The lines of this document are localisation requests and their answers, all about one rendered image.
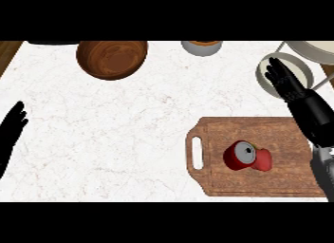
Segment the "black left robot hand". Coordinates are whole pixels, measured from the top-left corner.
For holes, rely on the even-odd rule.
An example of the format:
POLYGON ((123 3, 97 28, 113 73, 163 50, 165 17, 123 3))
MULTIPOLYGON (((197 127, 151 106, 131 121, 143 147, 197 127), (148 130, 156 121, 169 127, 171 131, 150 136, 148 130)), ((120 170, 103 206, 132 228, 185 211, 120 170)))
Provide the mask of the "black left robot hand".
POLYGON ((7 171, 23 128, 29 122, 26 115, 25 102, 19 101, 0 123, 0 178, 7 171))

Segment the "brown wooden cutting board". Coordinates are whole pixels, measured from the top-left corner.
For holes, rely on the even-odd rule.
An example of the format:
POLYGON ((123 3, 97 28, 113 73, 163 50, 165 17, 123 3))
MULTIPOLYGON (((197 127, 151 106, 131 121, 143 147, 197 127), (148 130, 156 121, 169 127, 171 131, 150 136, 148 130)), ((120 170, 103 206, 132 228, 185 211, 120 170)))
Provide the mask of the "brown wooden cutting board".
POLYGON ((196 138, 205 166, 188 163, 187 169, 209 196, 324 196, 295 118, 203 117, 187 134, 187 148, 196 138))

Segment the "grey cup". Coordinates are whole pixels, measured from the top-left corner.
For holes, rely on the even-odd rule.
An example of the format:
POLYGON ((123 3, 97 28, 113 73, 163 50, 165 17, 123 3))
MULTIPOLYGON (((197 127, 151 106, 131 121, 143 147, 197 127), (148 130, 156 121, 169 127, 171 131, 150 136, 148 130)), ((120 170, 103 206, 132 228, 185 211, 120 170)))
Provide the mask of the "grey cup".
POLYGON ((222 48, 222 41, 182 41, 181 44, 190 54, 202 57, 213 55, 222 48))

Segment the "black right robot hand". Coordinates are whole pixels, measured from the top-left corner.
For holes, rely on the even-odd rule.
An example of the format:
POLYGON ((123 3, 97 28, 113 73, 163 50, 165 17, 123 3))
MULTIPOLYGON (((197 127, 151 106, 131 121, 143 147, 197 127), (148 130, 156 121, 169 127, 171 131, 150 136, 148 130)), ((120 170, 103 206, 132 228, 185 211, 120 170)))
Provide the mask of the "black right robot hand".
POLYGON ((269 58, 265 77, 289 105, 305 137, 318 147, 333 147, 334 110, 326 99, 314 89, 303 86, 278 58, 269 58))

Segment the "brown wooden bowl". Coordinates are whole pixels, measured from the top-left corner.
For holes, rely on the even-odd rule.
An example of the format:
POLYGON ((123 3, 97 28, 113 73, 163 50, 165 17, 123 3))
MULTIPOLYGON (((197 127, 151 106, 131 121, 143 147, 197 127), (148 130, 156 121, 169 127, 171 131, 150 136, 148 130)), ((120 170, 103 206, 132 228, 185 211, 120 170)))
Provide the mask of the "brown wooden bowl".
POLYGON ((76 60, 89 75, 116 81, 131 76, 148 56, 147 41, 82 41, 76 60))

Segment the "red bell pepper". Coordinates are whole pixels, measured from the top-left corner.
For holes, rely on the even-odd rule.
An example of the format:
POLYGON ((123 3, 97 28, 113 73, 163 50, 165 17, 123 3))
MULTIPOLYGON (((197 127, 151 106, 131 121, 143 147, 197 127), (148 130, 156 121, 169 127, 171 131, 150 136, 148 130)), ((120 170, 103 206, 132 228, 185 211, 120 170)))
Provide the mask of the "red bell pepper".
POLYGON ((258 150, 256 163, 252 168, 264 172, 272 169, 272 155, 267 149, 258 150))

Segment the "red can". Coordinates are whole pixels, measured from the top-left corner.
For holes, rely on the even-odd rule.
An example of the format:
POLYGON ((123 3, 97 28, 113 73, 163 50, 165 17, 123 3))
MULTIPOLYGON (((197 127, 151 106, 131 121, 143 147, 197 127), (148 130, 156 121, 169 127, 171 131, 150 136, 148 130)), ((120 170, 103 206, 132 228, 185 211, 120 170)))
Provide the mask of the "red can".
POLYGON ((238 171, 252 167, 258 160, 258 150, 253 144, 246 140, 238 140, 224 153, 227 166, 238 171))

